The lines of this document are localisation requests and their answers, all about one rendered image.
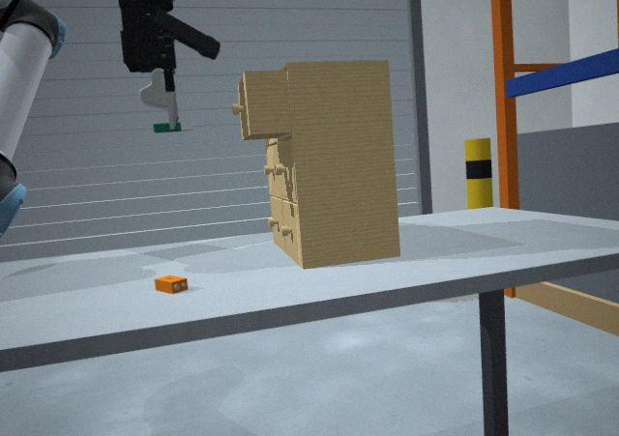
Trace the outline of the tan wooden chest of drawers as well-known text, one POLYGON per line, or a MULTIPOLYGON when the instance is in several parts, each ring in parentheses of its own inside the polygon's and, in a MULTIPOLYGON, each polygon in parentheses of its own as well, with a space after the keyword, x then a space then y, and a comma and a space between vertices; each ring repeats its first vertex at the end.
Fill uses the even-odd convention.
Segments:
MULTIPOLYGON (((286 62, 303 270, 400 256, 389 60, 286 62)), ((287 137, 287 138, 286 138, 287 137)), ((281 140, 282 139, 282 140, 281 140)), ((270 144, 273 143, 273 144, 270 144)))

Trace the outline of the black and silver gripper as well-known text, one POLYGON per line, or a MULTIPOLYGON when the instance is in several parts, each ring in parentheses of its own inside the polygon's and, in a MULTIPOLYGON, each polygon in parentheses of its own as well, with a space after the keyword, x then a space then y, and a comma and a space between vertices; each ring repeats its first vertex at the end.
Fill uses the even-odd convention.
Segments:
POLYGON ((139 97, 148 106, 168 109, 169 126, 174 130, 179 119, 175 71, 173 74, 175 37, 154 23, 159 9, 166 13, 173 9, 173 0, 119 0, 119 7, 123 30, 140 30, 121 31, 124 64, 130 73, 152 73, 151 84, 140 90, 139 97), (161 65, 139 67, 148 64, 161 65))

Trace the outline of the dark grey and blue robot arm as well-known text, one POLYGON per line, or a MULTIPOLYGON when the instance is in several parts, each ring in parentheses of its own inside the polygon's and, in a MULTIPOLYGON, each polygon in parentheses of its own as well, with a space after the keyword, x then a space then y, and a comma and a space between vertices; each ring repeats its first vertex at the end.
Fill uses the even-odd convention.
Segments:
MULTIPOLYGON (((162 10, 158 11, 154 23, 204 57, 215 60, 220 52, 221 44, 213 37, 162 10)), ((46 62, 62 47, 67 27, 56 15, 32 0, 0 0, 0 31, 6 34, 0 43, 1 238, 26 195, 26 187, 15 183, 17 171, 12 162, 15 148, 46 62)))

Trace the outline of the green and white eraser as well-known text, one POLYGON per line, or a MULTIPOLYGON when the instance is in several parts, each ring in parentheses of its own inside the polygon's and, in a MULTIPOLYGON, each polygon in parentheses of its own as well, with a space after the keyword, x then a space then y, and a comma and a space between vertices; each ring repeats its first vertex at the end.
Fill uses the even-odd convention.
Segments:
POLYGON ((193 131, 192 122, 176 123, 174 130, 167 124, 154 124, 154 132, 193 131))

